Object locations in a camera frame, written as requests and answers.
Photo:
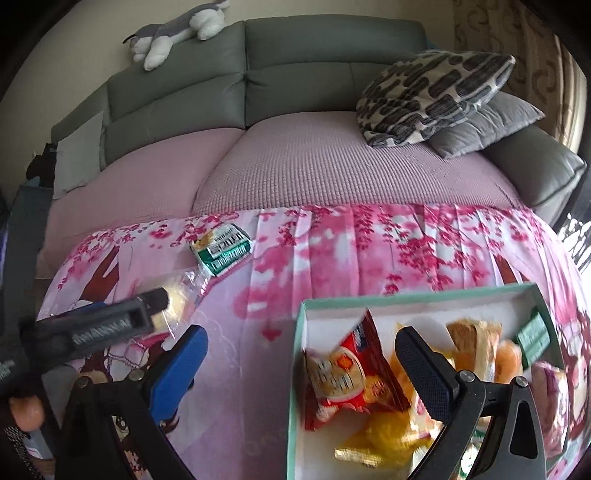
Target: pink sofa cover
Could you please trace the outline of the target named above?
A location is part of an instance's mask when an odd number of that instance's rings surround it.
[[[55,201],[37,276],[53,277],[70,250],[92,232],[189,215],[196,192],[243,134],[219,128],[148,145]]]
[[[480,153],[443,159],[425,143],[371,148],[354,112],[312,112],[251,127],[199,190],[192,212],[347,203],[522,206]]]

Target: gray pillow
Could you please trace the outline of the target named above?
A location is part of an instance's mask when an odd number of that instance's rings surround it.
[[[464,123],[440,130],[427,142],[443,158],[482,150],[544,118],[531,103],[497,93]]]
[[[382,72],[357,103],[363,136],[373,147],[426,140],[463,122],[508,80],[511,55],[429,50]]]
[[[100,173],[100,136],[103,112],[78,127],[57,144],[56,179],[53,198],[83,187]]]

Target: yellow snack wrapper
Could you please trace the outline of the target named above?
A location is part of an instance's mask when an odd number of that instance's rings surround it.
[[[402,468],[423,447],[429,449],[442,425],[433,420],[417,395],[408,375],[392,354],[390,367],[409,399],[403,412],[374,413],[365,427],[335,449],[335,458],[362,463],[373,468]]]
[[[409,410],[374,413],[361,431],[335,449],[335,458],[373,468],[402,467],[417,448],[433,443],[430,432],[420,430]]]

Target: curtain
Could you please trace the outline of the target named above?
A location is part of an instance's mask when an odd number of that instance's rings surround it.
[[[503,88],[542,110],[538,126],[576,152],[587,82],[562,42],[519,0],[454,0],[456,51],[508,53],[516,64]]]

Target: plastic wrapper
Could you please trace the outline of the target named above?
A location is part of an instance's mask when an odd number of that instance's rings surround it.
[[[550,346],[548,327],[538,309],[531,311],[530,321],[519,330],[514,341],[521,348],[523,368],[531,367]]]
[[[233,223],[220,223],[189,243],[202,275],[208,280],[224,277],[250,255],[254,242]]]
[[[471,370],[483,382],[495,380],[496,349],[501,338],[499,323],[460,319],[447,325],[457,348],[457,370]]]
[[[546,362],[531,367],[531,391],[540,418],[546,458],[559,455],[569,426],[569,384],[566,373]]]
[[[382,353],[369,311],[328,355],[306,351],[309,382],[304,427],[316,430],[341,408],[358,412],[404,411],[409,403]]]
[[[411,459],[401,468],[395,468],[392,470],[392,475],[388,476],[388,480],[407,480],[415,469],[418,467],[419,463],[423,461],[423,458],[429,451],[430,447],[421,446],[417,448],[411,457]]]
[[[521,374],[521,348],[511,340],[503,340],[496,349],[495,382],[509,384]]]
[[[395,353],[390,366],[410,408],[405,412],[371,415],[362,430],[335,449],[337,459],[374,468],[399,468],[413,458],[417,449],[428,450],[439,434],[441,423],[430,417]]]
[[[193,267],[142,282],[138,294],[160,287],[168,293],[168,307],[152,316],[154,333],[169,332],[177,340],[189,325],[196,305],[207,291],[209,280],[202,268]]]

